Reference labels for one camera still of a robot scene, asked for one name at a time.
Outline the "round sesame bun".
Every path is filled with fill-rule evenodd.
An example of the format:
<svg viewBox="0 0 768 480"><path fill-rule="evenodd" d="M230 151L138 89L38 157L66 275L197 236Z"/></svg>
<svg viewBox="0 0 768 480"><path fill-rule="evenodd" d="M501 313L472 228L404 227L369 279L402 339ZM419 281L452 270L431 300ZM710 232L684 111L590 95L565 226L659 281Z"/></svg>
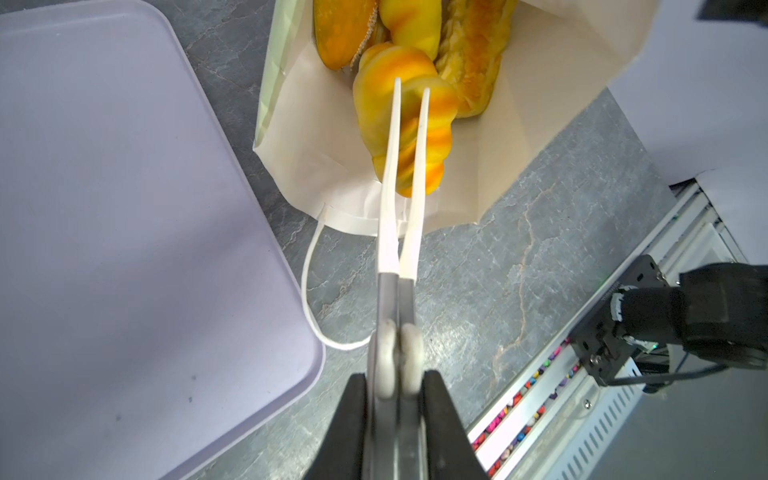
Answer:
<svg viewBox="0 0 768 480"><path fill-rule="evenodd" d="M376 0L314 0L315 43L331 70L351 67L362 55L378 16Z"/></svg>

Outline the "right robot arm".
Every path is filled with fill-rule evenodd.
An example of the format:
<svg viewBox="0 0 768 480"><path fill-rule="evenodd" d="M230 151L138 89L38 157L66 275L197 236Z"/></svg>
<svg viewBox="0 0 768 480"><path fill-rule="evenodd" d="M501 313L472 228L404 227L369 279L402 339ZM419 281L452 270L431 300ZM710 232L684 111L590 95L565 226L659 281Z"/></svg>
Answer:
<svg viewBox="0 0 768 480"><path fill-rule="evenodd" d="M715 263L679 275L679 284L615 293L617 333L680 345L702 360L767 368L767 267Z"/></svg>

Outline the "white kitchen tongs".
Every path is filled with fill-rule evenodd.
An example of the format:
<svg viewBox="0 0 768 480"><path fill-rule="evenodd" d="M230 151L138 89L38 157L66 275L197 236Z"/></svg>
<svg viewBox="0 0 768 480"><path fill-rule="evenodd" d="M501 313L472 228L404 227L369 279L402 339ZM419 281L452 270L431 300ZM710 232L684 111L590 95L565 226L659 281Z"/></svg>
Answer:
<svg viewBox="0 0 768 480"><path fill-rule="evenodd" d="M430 98L419 108L413 190L406 229L398 227L396 177L402 89L394 81L391 119L380 195L377 236L377 324L369 345L368 417L363 476L366 479L424 479L426 439L420 392L424 344L416 324L415 283L423 237L426 135Z"/></svg>

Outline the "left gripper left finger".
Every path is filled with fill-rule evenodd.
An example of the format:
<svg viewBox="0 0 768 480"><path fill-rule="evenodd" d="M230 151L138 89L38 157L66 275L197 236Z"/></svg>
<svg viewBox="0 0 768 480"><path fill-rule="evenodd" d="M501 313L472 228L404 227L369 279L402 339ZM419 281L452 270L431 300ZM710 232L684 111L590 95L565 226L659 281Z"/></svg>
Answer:
<svg viewBox="0 0 768 480"><path fill-rule="evenodd" d="M366 425L366 377L355 373L346 383L325 437L303 479L361 479Z"/></svg>

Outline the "yellow twisted bread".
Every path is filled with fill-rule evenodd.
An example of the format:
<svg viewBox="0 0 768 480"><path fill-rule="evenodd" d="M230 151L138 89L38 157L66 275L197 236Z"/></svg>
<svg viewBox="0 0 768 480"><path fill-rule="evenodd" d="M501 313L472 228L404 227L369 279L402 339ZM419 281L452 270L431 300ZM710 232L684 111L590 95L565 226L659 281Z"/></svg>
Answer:
<svg viewBox="0 0 768 480"><path fill-rule="evenodd" d="M353 101L360 134L378 179L384 173L397 79L401 81L401 108L396 189L406 198L411 196L421 104L428 92L425 189L430 195L441 184L444 161L451 151L457 93L439 77L429 57L415 47L386 42L363 53L353 82Z"/></svg>
<svg viewBox="0 0 768 480"><path fill-rule="evenodd" d="M441 41L440 0L381 0L379 13L396 45L423 51L435 60Z"/></svg>

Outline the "long golden pastry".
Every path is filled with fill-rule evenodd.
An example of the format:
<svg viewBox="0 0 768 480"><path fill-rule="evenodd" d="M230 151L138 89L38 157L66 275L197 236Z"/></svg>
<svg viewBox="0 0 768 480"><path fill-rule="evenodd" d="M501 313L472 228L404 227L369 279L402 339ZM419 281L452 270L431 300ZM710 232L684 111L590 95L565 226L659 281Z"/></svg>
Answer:
<svg viewBox="0 0 768 480"><path fill-rule="evenodd" d="M439 76L458 97L459 118L482 114L492 98L516 0L451 0L436 59Z"/></svg>

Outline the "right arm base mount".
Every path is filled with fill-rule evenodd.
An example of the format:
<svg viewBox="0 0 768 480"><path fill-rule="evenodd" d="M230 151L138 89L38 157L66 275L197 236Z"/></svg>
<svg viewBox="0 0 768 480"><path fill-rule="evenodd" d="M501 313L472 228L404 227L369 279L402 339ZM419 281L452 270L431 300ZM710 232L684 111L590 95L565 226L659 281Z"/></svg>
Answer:
<svg viewBox="0 0 768 480"><path fill-rule="evenodd" d="M614 378L621 378L624 365L642 350L636 340L625 339L625 330L618 320L619 301L613 300L614 295L665 286L667 282L654 259L640 255L604 283L569 333L577 359L599 386L607 387Z"/></svg>

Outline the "floral paper bag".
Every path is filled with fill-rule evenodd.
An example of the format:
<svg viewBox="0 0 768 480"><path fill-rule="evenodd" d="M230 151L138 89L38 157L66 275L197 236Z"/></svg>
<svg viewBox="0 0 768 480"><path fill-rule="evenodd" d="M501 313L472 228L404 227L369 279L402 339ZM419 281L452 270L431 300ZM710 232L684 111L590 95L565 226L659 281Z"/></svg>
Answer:
<svg viewBox="0 0 768 480"><path fill-rule="evenodd" d="M425 231L474 223L641 52L655 1L523 1L487 109L456 121ZM361 139L352 82L317 53L308 1L279 1L254 152L294 208L352 235L377 232L381 186Z"/></svg>

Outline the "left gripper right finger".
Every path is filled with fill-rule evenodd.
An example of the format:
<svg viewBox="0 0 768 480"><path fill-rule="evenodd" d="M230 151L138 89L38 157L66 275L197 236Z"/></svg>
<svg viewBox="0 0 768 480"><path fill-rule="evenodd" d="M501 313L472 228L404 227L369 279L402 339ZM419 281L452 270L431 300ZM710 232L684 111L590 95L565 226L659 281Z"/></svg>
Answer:
<svg viewBox="0 0 768 480"><path fill-rule="evenodd" d="M421 410L425 426L427 478L488 480L437 370L424 373Z"/></svg>

